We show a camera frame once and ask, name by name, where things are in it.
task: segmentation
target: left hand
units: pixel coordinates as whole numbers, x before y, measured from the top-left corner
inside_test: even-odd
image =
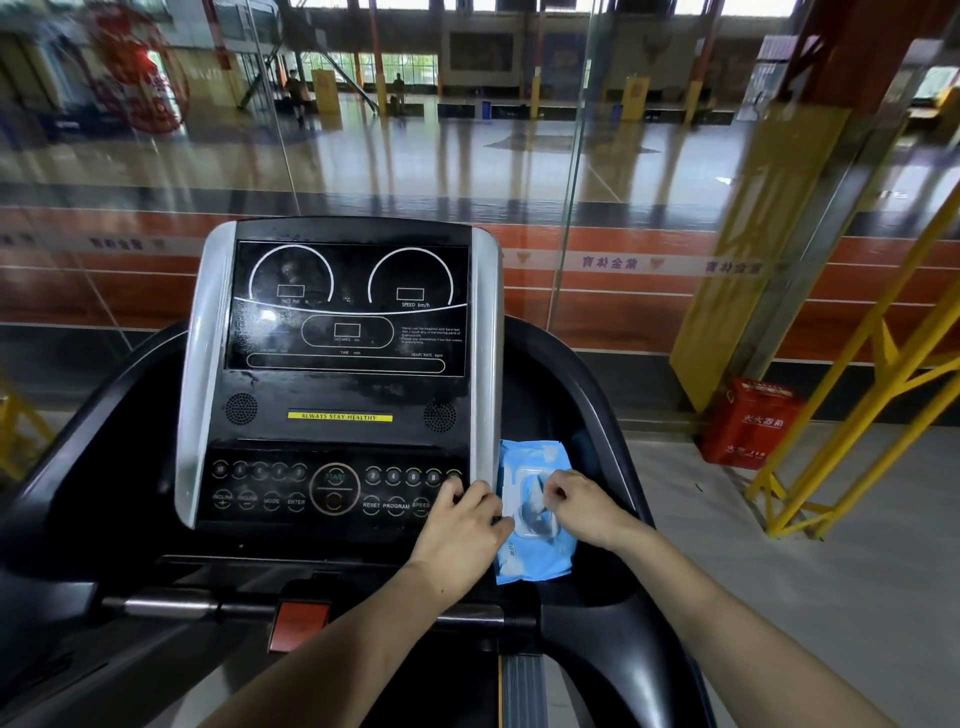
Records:
[[[457,496],[463,497],[454,504]],[[404,568],[426,577],[438,614],[456,604],[480,580],[514,532],[512,518],[491,523],[502,513],[503,503],[484,480],[475,480],[464,493],[460,478],[451,477],[437,493]]]

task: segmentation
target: treadmill console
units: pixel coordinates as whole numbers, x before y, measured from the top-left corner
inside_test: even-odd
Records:
[[[391,543],[496,477],[500,251],[377,218],[226,223],[204,245],[175,503],[193,528]]]

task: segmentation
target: silver side panel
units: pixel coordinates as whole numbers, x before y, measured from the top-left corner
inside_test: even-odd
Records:
[[[236,223],[224,223],[207,237],[190,312],[174,482],[177,515],[190,528],[197,520],[213,390],[224,358],[235,236]]]
[[[503,261],[487,231],[473,229],[470,249],[470,482],[496,487],[503,379]]]

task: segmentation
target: gray floor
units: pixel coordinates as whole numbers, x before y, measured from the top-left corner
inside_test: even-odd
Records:
[[[787,482],[831,432],[831,425],[807,432],[781,473]],[[822,499],[842,492],[899,432],[886,425],[868,432]],[[751,473],[708,465],[686,443],[630,447],[657,525],[681,550],[900,725],[957,724],[960,431],[928,431],[825,542],[803,535],[768,540],[738,493]],[[218,668],[152,728],[195,726],[252,674],[237,667],[242,657]],[[550,728],[577,728],[576,698],[561,671],[550,661],[545,672]],[[733,726],[712,698],[718,725]],[[580,728],[587,724],[579,721]]]

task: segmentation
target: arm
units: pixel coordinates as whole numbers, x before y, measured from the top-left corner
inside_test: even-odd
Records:
[[[203,728],[360,725],[417,640],[484,574],[514,530],[509,518],[491,525],[501,508],[484,481],[464,494],[459,479],[447,480],[406,566],[258,675]]]
[[[543,500],[570,533],[612,551],[630,567],[740,728],[894,725],[593,481],[575,471],[556,471]]]

